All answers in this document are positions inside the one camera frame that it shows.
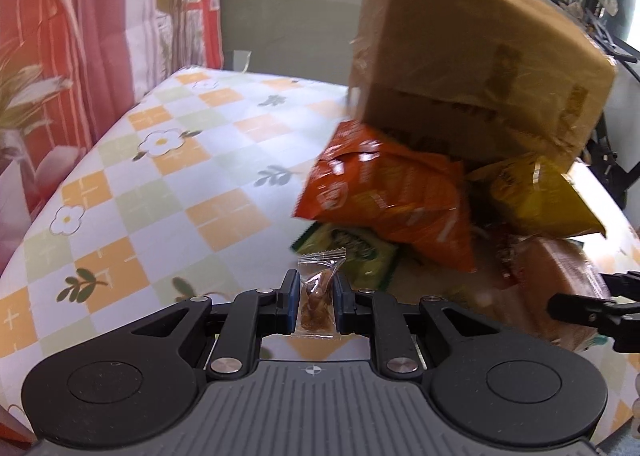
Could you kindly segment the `yellow corn chips bag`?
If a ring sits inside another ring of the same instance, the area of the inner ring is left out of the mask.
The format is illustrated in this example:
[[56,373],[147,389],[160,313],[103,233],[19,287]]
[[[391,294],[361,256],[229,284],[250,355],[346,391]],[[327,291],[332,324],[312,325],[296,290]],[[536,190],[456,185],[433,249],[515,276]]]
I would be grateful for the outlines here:
[[488,164],[469,174],[524,236],[555,238],[605,235],[605,227],[553,162],[525,154]]

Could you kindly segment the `black exercise bike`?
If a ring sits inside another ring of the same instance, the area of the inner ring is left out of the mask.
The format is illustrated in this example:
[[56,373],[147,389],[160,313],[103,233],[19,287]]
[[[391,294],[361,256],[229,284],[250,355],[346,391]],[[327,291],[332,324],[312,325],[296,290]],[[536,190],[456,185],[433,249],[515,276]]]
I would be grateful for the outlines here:
[[[639,63],[639,57],[626,51],[621,44],[617,44],[605,23],[583,3],[570,2],[564,6],[564,10],[582,27],[589,41],[604,59],[603,72],[595,74],[593,79],[599,81],[598,88],[603,90],[602,94],[598,94],[598,101],[605,105],[614,86],[618,66],[622,66],[634,80],[639,81],[639,73],[632,67],[633,64]],[[625,170],[618,162],[618,155],[608,135],[604,109],[600,109],[599,119],[594,124],[580,158],[588,164],[591,173],[616,205],[624,210],[629,190],[639,181],[639,164]]]

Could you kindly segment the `small brown candy packet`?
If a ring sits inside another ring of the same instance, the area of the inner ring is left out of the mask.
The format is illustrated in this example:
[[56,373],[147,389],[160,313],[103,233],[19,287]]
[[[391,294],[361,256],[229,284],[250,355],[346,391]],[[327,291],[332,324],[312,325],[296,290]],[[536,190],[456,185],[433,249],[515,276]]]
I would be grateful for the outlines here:
[[338,336],[333,306],[334,276],[346,260],[346,249],[302,254],[297,262],[300,277],[299,305],[294,334],[329,339]]

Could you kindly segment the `dark green snack packet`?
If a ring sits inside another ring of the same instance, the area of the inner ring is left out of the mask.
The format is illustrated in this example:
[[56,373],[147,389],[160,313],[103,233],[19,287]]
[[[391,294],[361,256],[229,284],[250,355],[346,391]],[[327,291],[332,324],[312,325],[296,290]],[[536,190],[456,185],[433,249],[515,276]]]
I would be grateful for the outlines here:
[[312,224],[291,248],[298,254],[344,248],[341,272],[352,288],[386,290],[399,262],[398,247],[372,231],[329,223]]

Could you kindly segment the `brown round pastry pack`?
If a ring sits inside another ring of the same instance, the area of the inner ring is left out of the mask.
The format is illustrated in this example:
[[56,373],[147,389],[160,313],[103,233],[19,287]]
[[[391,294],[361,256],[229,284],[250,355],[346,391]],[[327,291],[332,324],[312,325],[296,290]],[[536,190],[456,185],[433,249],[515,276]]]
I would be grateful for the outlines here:
[[503,282],[476,298],[480,310],[570,351],[590,345],[596,330],[552,320],[547,304],[555,294],[608,299],[608,288],[582,250],[565,239],[530,236],[506,258]]

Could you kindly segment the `brown cardboard box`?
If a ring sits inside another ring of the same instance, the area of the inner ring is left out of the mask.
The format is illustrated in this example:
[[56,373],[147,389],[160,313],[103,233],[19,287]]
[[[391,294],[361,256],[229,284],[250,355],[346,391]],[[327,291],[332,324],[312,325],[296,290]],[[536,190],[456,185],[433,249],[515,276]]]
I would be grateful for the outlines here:
[[604,105],[604,59],[545,0],[362,0],[347,101],[415,150],[567,170]]

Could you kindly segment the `floral checkered tablecloth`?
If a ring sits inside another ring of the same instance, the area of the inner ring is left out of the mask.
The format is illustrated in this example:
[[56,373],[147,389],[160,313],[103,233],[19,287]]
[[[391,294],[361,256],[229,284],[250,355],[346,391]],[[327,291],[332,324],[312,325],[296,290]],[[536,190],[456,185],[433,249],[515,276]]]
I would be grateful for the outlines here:
[[53,195],[1,276],[1,405],[46,356],[194,294],[275,282],[294,209],[345,116],[344,86],[204,68],[122,116]]

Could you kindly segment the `orange chips bag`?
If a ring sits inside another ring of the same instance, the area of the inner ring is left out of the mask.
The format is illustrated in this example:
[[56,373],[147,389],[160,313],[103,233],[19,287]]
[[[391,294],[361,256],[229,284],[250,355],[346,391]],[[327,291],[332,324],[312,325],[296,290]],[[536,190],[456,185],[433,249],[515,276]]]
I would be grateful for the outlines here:
[[341,122],[311,168],[294,216],[370,228],[447,268],[476,270],[462,164]]

